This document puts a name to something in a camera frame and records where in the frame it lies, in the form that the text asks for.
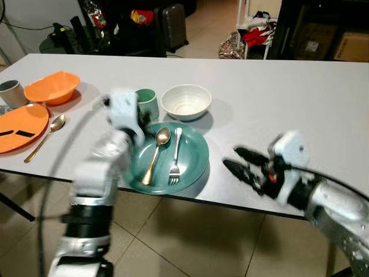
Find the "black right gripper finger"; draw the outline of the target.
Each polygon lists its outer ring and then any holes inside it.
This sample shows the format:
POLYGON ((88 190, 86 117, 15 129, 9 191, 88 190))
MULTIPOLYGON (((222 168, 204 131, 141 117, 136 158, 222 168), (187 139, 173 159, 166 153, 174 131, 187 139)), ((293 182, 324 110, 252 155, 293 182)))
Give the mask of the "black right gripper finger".
POLYGON ((237 153, 238 156, 240 156, 240 158, 258 167, 266 166, 270 161, 268 156, 263 155, 262 153, 255 151, 253 149, 250 149, 250 148, 245 148, 243 146, 237 146, 233 148, 233 150, 235 151, 235 153, 237 153))
POLYGON ((238 163, 233 159, 224 159, 223 164, 233 176, 240 180, 240 182, 246 183, 256 192, 261 191, 260 179, 253 171, 251 171, 250 166, 238 163))

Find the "gold spoon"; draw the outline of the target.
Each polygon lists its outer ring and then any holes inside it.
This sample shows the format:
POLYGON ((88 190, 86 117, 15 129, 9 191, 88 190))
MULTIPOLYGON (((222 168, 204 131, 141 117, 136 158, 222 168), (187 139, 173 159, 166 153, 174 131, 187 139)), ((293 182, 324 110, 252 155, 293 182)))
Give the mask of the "gold spoon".
POLYGON ((45 132, 40 138, 39 142, 35 145, 34 150, 32 150, 29 155, 23 160, 24 163, 30 163, 35 155, 39 152, 40 148, 44 145, 49 137, 52 136, 53 133, 62 129, 66 123, 66 117, 64 114, 59 114, 55 117, 50 124, 48 124, 48 130, 45 132))
POLYGON ((170 140, 170 130, 168 127, 163 127, 159 129, 158 132, 155 134, 155 142, 156 142, 156 148, 155 152, 153 153, 152 159, 150 161, 150 164, 144 174, 144 177, 141 180, 141 183, 145 186, 151 185, 151 180, 153 179, 153 171, 155 170, 155 164, 159 155, 159 148, 163 145, 166 145, 168 141, 170 140))

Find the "teal plate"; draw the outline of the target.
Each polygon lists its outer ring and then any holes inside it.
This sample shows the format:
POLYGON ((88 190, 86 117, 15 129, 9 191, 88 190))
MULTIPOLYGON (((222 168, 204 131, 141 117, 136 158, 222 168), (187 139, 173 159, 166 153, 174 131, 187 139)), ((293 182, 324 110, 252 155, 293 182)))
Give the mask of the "teal plate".
POLYGON ((146 140, 140 147, 131 151, 131 166, 124 172, 124 184, 132 190, 147 194, 171 194, 180 192, 196 183, 201 175, 208 169, 210 151, 205 138, 190 126, 181 122, 155 122, 147 126, 146 140), (168 127, 170 140, 159 148, 159 155, 153 171, 150 186, 141 183, 142 178, 150 164, 155 152, 155 134, 159 129, 168 127), (168 185, 168 175, 173 163, 175 129, 183 129, 179 145, 178 165, 181 171, 179 181, 168 185))

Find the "green ceramic mug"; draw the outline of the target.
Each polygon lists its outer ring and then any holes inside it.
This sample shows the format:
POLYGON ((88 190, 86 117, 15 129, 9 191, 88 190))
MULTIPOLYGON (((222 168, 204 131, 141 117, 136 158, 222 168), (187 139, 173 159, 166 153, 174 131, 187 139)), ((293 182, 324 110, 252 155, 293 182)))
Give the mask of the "green ceramic mug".
POLYGON ((159 118, 159 104, 156 93, 152 89, 138 89, 137 96, 138 118, 143 125, 157 121, 159 118))

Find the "white ribbed bowl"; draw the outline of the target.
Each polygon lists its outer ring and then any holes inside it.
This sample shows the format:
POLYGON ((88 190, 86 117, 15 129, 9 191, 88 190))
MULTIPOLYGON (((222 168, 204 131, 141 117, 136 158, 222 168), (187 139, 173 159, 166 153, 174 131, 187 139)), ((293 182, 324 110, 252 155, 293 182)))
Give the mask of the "white ribbed bowl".
POLYGON ((213 95, 201 85, 174 85, 161 96, 160 103, 171 118, 195 121, 208 111, 213 103, 213 95))

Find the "orange bowl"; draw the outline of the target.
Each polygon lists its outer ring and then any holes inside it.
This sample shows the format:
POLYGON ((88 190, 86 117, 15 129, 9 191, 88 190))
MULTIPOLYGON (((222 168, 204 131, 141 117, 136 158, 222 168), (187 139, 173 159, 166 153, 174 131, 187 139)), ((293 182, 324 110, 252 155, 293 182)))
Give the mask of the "orange bowl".
POLYGON ((80 83, 76 74, 61 70, 26 85, 24 96, 32 102, 57 106, 68 102, 80 83))

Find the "dark suitcase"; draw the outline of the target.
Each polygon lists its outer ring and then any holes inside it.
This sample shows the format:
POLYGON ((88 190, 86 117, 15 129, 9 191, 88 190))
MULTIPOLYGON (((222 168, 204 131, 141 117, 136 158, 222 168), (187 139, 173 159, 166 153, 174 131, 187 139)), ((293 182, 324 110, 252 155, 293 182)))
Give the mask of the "dark suitcase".
POLYGON ((170 53, 189 44, 186 29, 186 10, 182 3, 172 3, 161 8, 161 26, 163 27, 165 47, 170 53))

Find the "patterned shiny bag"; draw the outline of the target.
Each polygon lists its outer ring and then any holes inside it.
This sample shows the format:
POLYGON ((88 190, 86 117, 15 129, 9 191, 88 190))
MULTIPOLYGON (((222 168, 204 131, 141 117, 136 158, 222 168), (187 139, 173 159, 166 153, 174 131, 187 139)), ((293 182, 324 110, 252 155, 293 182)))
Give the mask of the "patterned shiny bag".
POLYGON ((235 31, 227 35, 219 45, 219 59, 245 59, 247 46, 242 40, 240 32, 235 31))

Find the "red yellow bag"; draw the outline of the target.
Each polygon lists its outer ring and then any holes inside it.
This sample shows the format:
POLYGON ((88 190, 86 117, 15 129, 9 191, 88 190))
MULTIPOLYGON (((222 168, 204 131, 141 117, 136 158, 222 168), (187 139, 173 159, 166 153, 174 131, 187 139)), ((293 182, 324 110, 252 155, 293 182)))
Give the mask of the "red yellow bag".
POLYGON ((155 11, 133 9, 129 18, 137 25, 150 25, 155 21, 155 11))

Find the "orange plate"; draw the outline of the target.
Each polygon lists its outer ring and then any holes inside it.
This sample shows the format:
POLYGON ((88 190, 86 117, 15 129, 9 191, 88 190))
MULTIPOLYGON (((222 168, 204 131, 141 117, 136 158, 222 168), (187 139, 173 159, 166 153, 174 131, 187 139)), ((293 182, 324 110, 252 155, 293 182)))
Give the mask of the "orange plate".
POLYGON ((47 130, 50 111, 28 104, 0 116, 0 154, 23 148, 47 130))

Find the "dark cardboard box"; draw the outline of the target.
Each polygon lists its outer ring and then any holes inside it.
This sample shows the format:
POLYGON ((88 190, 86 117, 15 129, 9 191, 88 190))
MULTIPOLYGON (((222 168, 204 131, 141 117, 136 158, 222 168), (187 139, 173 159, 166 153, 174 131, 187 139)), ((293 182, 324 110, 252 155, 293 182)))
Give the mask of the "dark cardboard box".
POLYGON ((334 25, 305 23, 298 34, 297 44, 295 44, 295 59, 324 60, 334 32, 334 25))

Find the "grey cup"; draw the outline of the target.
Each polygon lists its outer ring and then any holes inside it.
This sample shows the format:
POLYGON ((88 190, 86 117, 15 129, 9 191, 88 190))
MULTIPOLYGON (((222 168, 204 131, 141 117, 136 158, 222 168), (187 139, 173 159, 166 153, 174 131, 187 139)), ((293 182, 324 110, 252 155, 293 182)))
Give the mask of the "grey cup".
POLYGON ((0 98, 10 108, 20 108, 30 103, 24 95, 24 89, 19 81, 11 80, 0 84, 0 98))

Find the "light cardboard box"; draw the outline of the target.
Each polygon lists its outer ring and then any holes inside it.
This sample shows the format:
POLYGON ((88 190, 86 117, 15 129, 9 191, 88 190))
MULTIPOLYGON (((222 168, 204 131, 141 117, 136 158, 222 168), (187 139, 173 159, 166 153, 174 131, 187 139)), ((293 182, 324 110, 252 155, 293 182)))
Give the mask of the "light cardboard box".
POLYGON ((334 59, 347 62, 369 62, 369 34, 344 32, 334 59))

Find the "white rack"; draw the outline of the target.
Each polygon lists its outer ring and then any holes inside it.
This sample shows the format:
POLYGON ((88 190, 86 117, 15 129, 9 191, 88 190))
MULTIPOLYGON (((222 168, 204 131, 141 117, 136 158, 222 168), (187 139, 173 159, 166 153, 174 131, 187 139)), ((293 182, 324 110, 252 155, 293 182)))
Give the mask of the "white rack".
POLYGON ((269 12, 264 10, 257 10, 254 14, 250 13, 251 0, 239 0, 238 1, 238 12, 236 21, 236 30, 241 35, 245 34, 246 30, 254 28, 269 29, 272 30, 271 35, 266 43, 260 46, 247 46, 247 52, 245 58, 250 55, 250 51, 255 47, 257 50, 262 50, 262 58, 266 60, 269 55, 270 48, 272 46, 273 37, 276 32, 278 18, 272 16, 269 12))

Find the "black table leg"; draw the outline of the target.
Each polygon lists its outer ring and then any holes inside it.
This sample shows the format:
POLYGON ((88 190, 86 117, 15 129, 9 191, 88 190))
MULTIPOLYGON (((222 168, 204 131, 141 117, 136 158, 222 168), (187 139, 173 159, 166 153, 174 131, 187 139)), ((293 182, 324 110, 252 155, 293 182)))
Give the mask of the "black table leg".
POLYGON ((29 212, 21 208, 20 205, 17 205, 16 203, 14 203, 13 200, 8 198, 8 196, 4 195, 3 193, 0 193, 0 203, 8 206, 8 208, 10 208, 12 211, 15 211, 16 214, 19 214, 24 219, 29 220, 30 222, 35 221, 34 215, 31 215, 29 212))

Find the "black shelf unit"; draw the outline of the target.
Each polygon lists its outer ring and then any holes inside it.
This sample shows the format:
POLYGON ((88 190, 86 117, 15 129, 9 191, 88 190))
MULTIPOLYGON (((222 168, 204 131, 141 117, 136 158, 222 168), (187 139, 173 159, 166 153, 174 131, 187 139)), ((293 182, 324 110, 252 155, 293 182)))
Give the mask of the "black shelf unit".
POLYGON ((278 22, 267 59, 295 59, 298 34, 307 22, 335 26, 324 60, 334 54, 344 32, 369 33, 369 0, 281 0, 278 22))

